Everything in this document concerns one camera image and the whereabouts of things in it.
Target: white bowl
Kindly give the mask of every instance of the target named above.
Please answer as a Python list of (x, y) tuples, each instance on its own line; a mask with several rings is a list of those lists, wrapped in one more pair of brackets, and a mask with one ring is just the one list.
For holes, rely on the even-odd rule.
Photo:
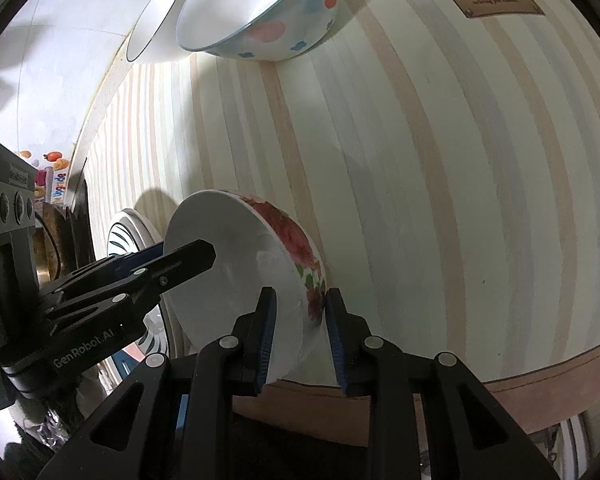
[(173, 309), (194, 350), (231, 333), (252, 312), (263, 286), (278, 298), (267, 383), (288, 374), (313, 348), (322, 321), (324, 269), (304, 231), (264, 200), (204, 190), (176, 209), (164, 254), (203, 239), (216, 250), (211, 269), (170, 290)]
[(179, 61), (189, 52), (176, 40), (178, 15), (186, 0), (150, 0), (140, 14), (126, 46), (133, 63)]
[(180, 46), (216, 56), (278, 61), (317, 43), (337, 0), (187, 0), (176, 27)]

